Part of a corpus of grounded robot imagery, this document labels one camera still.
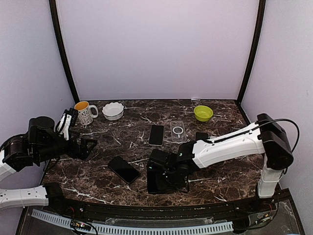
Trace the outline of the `clear magsafe phone case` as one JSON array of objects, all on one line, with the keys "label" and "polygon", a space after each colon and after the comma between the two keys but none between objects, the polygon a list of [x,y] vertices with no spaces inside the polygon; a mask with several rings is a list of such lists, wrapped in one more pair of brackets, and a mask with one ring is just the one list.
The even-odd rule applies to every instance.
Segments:
[{"label": "clear magsafe phone case", "polygon": [[174,142],[187,142],[186,131],[182,120],[173,120],[170,122],[171,136]]}]

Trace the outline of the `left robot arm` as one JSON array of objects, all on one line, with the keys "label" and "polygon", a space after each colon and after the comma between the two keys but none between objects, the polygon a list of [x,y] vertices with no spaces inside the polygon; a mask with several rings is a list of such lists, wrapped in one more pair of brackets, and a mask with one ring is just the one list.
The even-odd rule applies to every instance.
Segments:
[{"label": "left robot arm", "polygon": [[[57,124],[44,116],[30,119],[25,134],[15,135],[1,145],[0,178],[3,180],[28,166],[59,160],[62,155],[86,160],[97,145],[97,140],[81,138],[78,141],[80,133],[69,130],[74,124],[75,120],[67,114]],[[1,208],[29,206],[51,206],[58,213],[66,213],[69,209],[58,183],[24,189],[1,189]]]}]

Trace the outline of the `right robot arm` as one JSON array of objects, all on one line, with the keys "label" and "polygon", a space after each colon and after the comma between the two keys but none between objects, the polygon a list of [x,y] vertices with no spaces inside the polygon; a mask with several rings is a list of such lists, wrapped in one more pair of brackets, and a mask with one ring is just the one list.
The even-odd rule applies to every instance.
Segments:
[{"label": "right robot arm", "polygon": [[249,205],[253,212],[261,212],[274,195],[283,172],[294,161],[295,148],[279,125],[281,121],[262,113],[256,122],[235,132],[182,143],[177,153],[154,149],[147,163],[147,192],[164,194],[188,188],[188,177],[195,171],[237,157],[261,154],[264,164],[257,196]]}]

